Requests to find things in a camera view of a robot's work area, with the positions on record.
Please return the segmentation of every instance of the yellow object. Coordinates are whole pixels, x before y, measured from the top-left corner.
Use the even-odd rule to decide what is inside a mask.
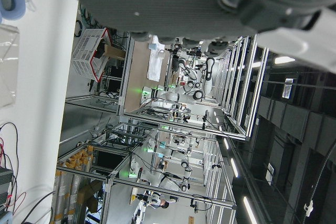
[[[74,213],[75,213],[75,209],[71,209],[71,210],[68,211],[69,215],[73,215]]]

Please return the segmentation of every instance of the workstation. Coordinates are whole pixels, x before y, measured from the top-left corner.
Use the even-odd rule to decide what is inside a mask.
[[[334,223],[334,4],[24,0],[0,221]]]

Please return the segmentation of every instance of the red wire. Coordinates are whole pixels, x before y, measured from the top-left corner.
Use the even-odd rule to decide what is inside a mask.
[[[1,166],[1,162],[2,162],[2,156],[4,155],[4,140],[0,137],[0,140],[2,141],[2,144],[0,144],[1,147],[1,153],[0,153],[0,166]]]
[[[25,198],[26,198],[27,193],[24,191],[23,193],[21,193],[21,194],[19,195],[19,197],[16,199],[15,202],[17,202],[17,201],[20,199],[20,197],[21,197],[22,194],[25,194],[25,196],[23,197],[23,200],[21,201],[20,205],[18,205],[18,207],[15,209],[13,215],[16,213],[16,211],[19,209],[19,207],[22,205],[23,201],[24,201]]]

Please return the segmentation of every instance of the fluorescent light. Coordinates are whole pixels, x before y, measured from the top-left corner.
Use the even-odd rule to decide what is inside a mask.
[[[288,63],[288,62],[292,62],[295,61],[295,59],[290,58],[288,56],[280,56],[275,58],[274,63],[275,64],[283,64],[283,63]]]
[[[225,144],[226,149],[228,150],[228,149],[229,149],[229,145],[228,145],[228,143],[227,143],[226,138],[224,138],[224,144]]]
[[[251,223],[252,224],[258,224],[256,218],[254,217],[254,214],[252,212],[252,208],[251,208],[250,203],[248,202],[248,199],[246,198],[246,196],[244,197],[244,205],[245,205],[245,208],[247,210],[248,216],[250,217]]]
[[[232,164],[233,172],[235,173],[236,178],[238,178],[238,169],[237,169],[236,163],[233,160],[233,158],[231,158],[231,164]]]
[[[259,68],[260,66],[261,66],[261,62],[260,61],[252,63],[252,68]]]

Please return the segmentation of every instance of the white wall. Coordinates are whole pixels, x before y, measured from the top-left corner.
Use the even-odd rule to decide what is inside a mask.
[[[21,19],[6,22],[20,31],[19,67],[16,103],[0,109],[0,124],[12,121],[18,127],[17,192],[27,192],[13,223],[21,223],[33,205],[53,190],[78,5],[77,0],[33,2],[35,12],[27,10]],[[1,137],[16,172],[15,131],[3,128]],[[28,221],[48,223],[50,206],[51,196]]]

